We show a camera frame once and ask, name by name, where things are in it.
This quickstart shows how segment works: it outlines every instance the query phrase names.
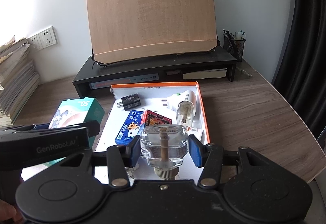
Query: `black desk shelf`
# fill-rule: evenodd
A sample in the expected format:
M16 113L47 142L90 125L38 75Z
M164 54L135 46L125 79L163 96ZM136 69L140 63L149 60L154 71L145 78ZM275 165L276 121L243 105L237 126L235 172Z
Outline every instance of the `black desk shelf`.
M152 82L189 81L183 80L183 73L226 68L226 77L229 81L233 81L236 63L237 60L221 46L217 46L212 51L206 53L196 52L145 57L113 63L106 67L97 65L92 60L92 56L90 56L72 83L79 97L84 98L89 96L92 91L91 83L147 74L158 75L158 79L152 79ZM180 73L167 75L167 71L180 71Z

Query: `wooden desk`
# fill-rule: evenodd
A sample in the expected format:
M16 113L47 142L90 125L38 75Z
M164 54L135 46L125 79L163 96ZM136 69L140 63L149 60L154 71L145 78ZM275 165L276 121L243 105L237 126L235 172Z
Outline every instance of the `wooden desk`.
M314 136L273 86L246 62L238 66L252 78L236 71L234 82L226 78L199 81L211 142L226 150L248 146L310 182L326 167ZM40 85L15 124L50 122L62 100L78 97L72 80ZM114 97L109 89L95 90L92 96L105 110L103 129ZM233 173L231 168L224 169L222 181Z

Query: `blue gripper pad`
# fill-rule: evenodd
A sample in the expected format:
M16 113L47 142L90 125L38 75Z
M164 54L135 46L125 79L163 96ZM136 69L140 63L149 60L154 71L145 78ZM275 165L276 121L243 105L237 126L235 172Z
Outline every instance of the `blue gripper pad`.
M194 136L189 135L188 137L189 144L189 153L197 167L203 167L203 153L204 153L204 145Z
M33 130L45 130L48 128L49 124L50 123L35 125L35 128Z
M136 163L141 155L141 139L140 136L135 136L132 141L127 145L128 148L130 148L130 163L131 168L136 166Z

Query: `wall outlet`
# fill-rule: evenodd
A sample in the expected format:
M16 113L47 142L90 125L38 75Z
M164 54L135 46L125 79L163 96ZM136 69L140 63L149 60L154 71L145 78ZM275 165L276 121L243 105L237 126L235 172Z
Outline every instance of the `wall outlet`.
M27 39L27 42L29 44L33 44L34 45L34 48L36 50L43 49L41 38L40 38L39 34L36 34L34 36L31 36L30 38Z
M47 48L57 43L53 27L43 30L39 33L39 36L41 38L41 42L44 48Z

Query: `stack of books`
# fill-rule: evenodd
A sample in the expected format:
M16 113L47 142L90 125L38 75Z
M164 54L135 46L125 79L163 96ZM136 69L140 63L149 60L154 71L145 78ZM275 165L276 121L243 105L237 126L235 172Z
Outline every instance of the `stack of books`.
M16 42L15 37L0 46L0 127L14 123L39 85L29 46L25 38Z

